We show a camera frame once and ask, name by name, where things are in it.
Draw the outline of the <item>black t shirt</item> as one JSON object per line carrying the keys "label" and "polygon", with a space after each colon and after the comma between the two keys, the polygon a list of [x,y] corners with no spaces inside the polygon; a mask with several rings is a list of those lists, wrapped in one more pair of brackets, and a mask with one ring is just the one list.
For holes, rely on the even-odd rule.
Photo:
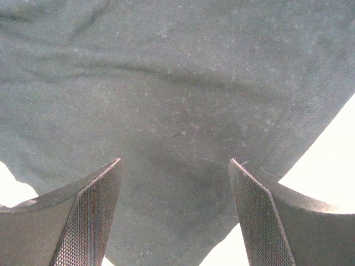
{"label": "black t shirt", "polygon": [[1,161],[43,194],[121,158],[115,265],[198,265],[230,159],[279,180],[353,82],[353,1],[1,2]]}

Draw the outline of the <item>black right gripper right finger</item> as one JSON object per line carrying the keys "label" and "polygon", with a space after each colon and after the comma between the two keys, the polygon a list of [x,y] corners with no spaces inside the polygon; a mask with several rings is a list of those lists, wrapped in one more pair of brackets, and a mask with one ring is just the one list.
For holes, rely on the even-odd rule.
{"label": "black right gripper right finger", "polygon": [[250,265],[354,265],[354,208],[256,179],[234,159],[229,176]]}

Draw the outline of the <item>floral patterned table mat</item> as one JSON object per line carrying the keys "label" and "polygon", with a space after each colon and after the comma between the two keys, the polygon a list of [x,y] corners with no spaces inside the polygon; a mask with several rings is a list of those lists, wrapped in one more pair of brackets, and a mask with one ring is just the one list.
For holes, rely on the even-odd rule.
{"label": "floral patterned table mat", "polygon": [[228,165],[237,160],[327,203],[354,184],[354,100],[331,105],[315,131],[292,128],[303,110],[274,96],[162,92],[1,94],[1,160],[38,194],[120,157],[118,214],[108,246],[114,265],[245,265]]}

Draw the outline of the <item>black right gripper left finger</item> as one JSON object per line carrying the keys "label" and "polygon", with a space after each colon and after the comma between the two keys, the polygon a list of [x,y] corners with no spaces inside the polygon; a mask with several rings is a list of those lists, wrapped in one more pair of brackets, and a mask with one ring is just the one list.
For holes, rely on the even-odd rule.
{"label": "black right gripper left finger", "polygon": [[120,160],[38,195],[1,164],[2,265],[110,265]]}

